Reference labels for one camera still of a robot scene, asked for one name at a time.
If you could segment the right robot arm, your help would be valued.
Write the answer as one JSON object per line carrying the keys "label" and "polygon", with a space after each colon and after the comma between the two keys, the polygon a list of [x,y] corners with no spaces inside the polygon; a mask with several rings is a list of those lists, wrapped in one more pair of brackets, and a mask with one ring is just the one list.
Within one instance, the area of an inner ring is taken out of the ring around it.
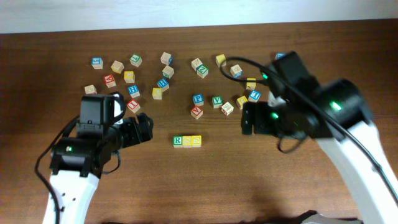
{"label": "right robot arm", "polygon": [[319,84],[295,52],[259,69],[270,98],[244,105],[242,132],[316,141],[338,169],[363,222],[396,223],[397,177],[358,88],[345,79]]}

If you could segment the yellow S block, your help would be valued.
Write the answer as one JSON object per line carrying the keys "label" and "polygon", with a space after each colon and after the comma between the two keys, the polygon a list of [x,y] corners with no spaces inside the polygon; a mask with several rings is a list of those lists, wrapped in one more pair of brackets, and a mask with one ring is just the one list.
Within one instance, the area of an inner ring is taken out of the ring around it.
{"label": "yellow S block", "polygon": [[192,136],[183,136],[182,137],[182,146],[183,147],[192,147]]}

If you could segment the green R block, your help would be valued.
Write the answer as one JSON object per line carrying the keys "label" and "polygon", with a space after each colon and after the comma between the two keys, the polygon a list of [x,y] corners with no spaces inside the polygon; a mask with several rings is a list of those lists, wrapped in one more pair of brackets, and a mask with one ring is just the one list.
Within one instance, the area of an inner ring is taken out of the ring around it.
{"label": "green R block", "polygon": [[173,137],[173,147],[183,147],[183,136]]}

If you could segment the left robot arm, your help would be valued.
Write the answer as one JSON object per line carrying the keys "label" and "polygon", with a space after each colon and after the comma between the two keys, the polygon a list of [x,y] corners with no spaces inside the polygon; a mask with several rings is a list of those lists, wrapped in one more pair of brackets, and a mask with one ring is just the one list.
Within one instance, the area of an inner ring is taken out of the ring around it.
{"label": "left robot arm", "polygon": [[51,176],[44,223],[84,223],[104,165],[121,149],[150,141],[154,122],[145,113],[126,118],[119,92],[84,95],[73,118],[48,149]]}

